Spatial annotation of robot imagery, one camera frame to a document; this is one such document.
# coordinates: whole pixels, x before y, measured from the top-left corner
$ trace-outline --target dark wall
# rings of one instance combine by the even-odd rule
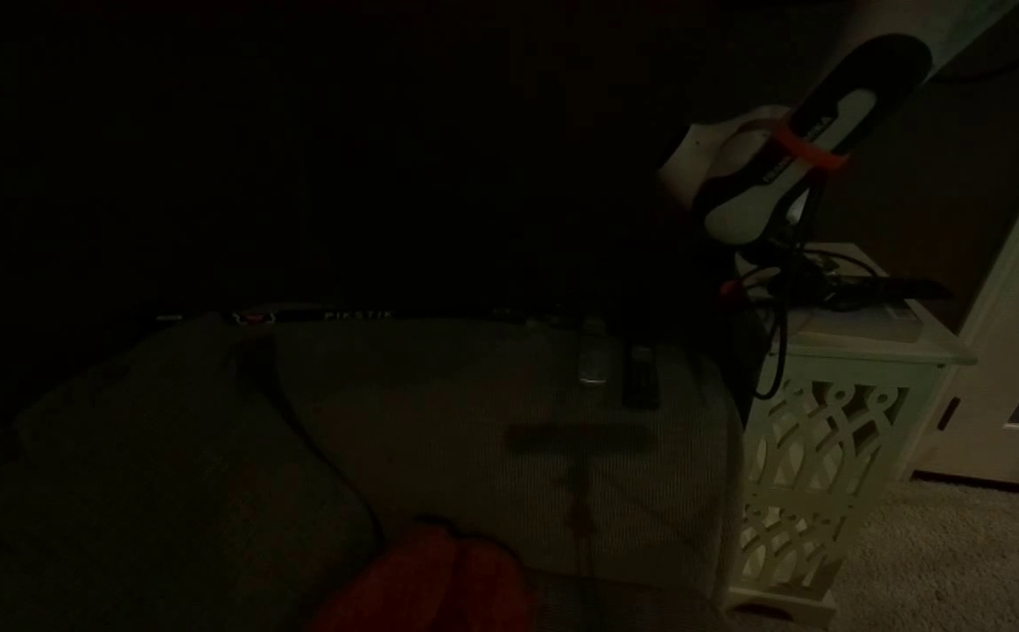
[[[1019,11],[944,73],[1019,57]],[[930,304],[960,325],[1019,214],[1019,70],[926,84],[856,150],[825,197],[822,239],[862,241],[885,269],[956,293]]]

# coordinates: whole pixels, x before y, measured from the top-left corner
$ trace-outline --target floor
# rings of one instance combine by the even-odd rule
[[[895,486],[835,578],[833,632],[1015,632],[1019,493]],[[730,632],[813,632],[730,618]]]

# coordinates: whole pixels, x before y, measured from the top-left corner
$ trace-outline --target beige carpet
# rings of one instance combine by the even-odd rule
[[[730,618],[730,632],[809,632]],[[895,486],[835,578],[833,632],[1019,632],[1019,496]]]

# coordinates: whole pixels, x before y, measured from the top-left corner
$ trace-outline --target red cloth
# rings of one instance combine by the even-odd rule
[[[528,575],[507,549],[419,528],[304,632],[529,632],[534,623]]]

